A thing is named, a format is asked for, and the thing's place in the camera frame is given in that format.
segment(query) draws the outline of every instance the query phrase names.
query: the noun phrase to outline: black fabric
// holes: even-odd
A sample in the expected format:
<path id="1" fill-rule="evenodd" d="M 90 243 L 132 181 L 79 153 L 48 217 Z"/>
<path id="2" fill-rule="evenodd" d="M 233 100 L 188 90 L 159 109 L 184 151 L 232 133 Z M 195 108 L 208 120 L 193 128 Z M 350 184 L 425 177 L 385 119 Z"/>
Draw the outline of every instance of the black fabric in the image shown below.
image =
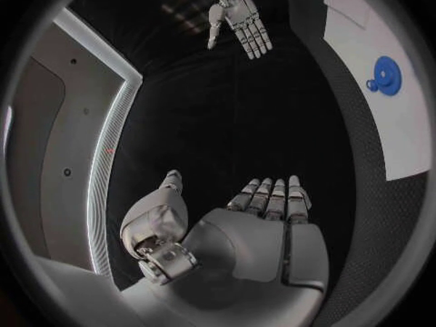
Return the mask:
<path id="1" fill-rule="evenodd" d="M 331 326 L 363 302 L 400 257 L 419 216 L 427 174 L 386 181 L 382 144 L 368 103 L 346 65 L 323 40 L 323 0 L 289 1 L 296 1 L 289 4 L 291 27 L 309 47 L 341 108 L 355 164 L 357 205 L 350 253 L 314 322 L 315 327 Z"/>
<path id="2" fill-rule="evenodd" d="M 254 61 L 226 27 L 217 48 L 206 51 L 206 31 L 188 33 L 161 11 L 167 3 L 187 16 L 202 0 L 171 1 L 72 5 L 145 75 L 108 191 L 108 249 L 118 287 L 142 277 L 119 240 L 121 221 L 173 168 L 183 175 L 191 225 L 254 177 L 298 174 L 312 199 L 312 221 L 326 237 L 334 287 L 353 227 L 352 154 L 334 95 L 288 26 L 287 0 L 254 0 L 274 43 Z M 194 16 L 187 19 L 195 24 Z"/>

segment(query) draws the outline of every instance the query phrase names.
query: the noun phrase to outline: blue spool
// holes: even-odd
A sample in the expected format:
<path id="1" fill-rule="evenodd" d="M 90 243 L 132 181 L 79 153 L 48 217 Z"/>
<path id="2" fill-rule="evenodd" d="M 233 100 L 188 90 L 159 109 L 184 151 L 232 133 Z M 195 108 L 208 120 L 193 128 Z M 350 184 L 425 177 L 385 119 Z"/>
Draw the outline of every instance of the blue spool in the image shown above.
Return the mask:
<path id="1" fill-rule="evenodd" d="M 374 67 L 374 80 L 368 80 L 366 86 L 372 92 L 380 90 L 387 96 L 395 96 L 401 88 L 401 71 L 390 57 L 380 57 Z"/>

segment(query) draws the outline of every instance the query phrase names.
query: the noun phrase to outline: robotic arm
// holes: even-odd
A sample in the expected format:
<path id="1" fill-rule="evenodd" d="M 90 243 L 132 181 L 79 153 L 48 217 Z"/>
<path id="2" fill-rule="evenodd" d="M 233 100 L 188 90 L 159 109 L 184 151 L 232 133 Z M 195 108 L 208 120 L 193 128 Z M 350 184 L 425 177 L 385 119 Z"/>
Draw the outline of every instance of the robotic arm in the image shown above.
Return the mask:
<path id="1" fill-rule="evenodd" d="M 154 299 L 153 309 L 170 307 L 194 326 L 308 326 L 326 292 L 328 255 L 309 223 L 311 203 L 298 177 L 288 187 L 281 179 L 253 179 L 186 236 L 181 190 L 180 174 L 169 172 L 121 226 L 124 246 L 147 278 L 137 284 L 137 303 Z"/>
<path id="2" fill-rule="evenodd" d="M 224 20 L 235 31 L 250 60 L 259 58 L 267 53 L 267 50 L 273 49 L 267 30 L 252 0 L 219 0 L 211 7 L 208 49 L 212 49 L 217 43 L 219 29 Z"/>

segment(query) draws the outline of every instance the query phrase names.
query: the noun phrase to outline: led light strip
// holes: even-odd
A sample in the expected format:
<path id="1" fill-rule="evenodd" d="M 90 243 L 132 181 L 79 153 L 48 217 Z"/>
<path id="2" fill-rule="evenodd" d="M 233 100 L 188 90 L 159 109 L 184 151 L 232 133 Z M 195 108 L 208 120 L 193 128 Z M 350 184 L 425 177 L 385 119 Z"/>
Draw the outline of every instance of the led light strip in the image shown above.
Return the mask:
<path id="1" fill-rule="evenodd" d="M 102 126 L 89 173 L 86 197 L 89 254 L 97 274 L 112 277 L 106 242 L 106 199 L 110 171 L 124 122 L 142 76 L 95 31 L 64 9 L 54 20 L 61 29 L 124 79 Z"/>

